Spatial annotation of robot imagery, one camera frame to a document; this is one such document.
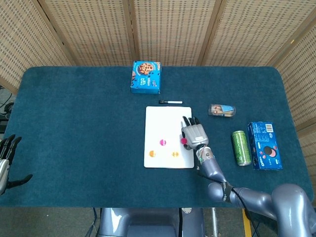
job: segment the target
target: metal leg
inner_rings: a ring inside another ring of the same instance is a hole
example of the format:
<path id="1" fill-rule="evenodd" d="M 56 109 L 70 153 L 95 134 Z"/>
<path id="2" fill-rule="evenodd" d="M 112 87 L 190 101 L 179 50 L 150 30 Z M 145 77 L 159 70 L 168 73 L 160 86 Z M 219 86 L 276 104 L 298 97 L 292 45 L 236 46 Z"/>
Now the metal leg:
<path id="1" fill-rule="evenodd" d="M 217 237 L 218 230 L 217 230 L 217 218 L 216 218 L 215 207 L 212 207 L 212 219 L 213 219 L 213 237 Z"/>

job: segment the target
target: green can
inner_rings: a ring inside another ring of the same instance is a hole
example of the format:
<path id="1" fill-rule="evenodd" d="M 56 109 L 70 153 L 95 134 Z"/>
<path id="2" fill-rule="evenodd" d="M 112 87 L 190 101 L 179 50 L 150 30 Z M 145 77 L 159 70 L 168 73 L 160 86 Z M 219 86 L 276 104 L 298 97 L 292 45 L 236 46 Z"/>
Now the green can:
<path id="1" fill-rule="evenodd" d="M 232 137 L 237 164 L 242 166 L 251 164 L 247 138 L 244 131 L 233 132 Z"/>

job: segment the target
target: plastic container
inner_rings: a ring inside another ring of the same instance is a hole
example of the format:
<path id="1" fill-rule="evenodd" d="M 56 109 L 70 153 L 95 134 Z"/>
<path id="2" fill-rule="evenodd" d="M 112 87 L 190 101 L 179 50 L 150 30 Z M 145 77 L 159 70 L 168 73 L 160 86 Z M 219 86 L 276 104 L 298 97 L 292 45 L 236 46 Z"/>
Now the plastic container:
<path id="1" fill-rule="evenodd" d="M 232 117 L 236 113 L 236 108 L 230 105 L 211 104 L 208 108 L 208 114 L 222 117 Z"/>

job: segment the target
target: marker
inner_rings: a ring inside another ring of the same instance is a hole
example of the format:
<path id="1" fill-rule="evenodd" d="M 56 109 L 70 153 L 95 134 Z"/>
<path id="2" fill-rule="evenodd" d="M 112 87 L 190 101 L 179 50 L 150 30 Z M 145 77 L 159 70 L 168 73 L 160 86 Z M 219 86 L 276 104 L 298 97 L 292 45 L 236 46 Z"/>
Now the marker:
<path id="1" fill-rule="evenodd" d="M 166 100 L 159 100 L 160 104 L 182 104 L 182 101 L 166 101 Z"/>

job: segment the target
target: cookie image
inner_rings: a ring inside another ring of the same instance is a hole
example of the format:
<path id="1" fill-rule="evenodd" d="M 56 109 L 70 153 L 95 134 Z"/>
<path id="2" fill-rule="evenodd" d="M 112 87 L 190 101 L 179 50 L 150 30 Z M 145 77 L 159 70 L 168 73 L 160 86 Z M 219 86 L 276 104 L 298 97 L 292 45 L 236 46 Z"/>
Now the cookie image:
<path id="1" fill-rule="evenodd" d="M 133 71 L 133 72 L 132 72 L 132 82 L 133 82 L 134 80 L 136 80 L 136 73 Z"/>
<path id="2" fill-rule="evenodd" d="M 148 73 L 152 72 L 154 70 L 154 66 L 150 63 L 142 63 L 138 67 L 138 72 L 143 75 L 148 75 Z"/>

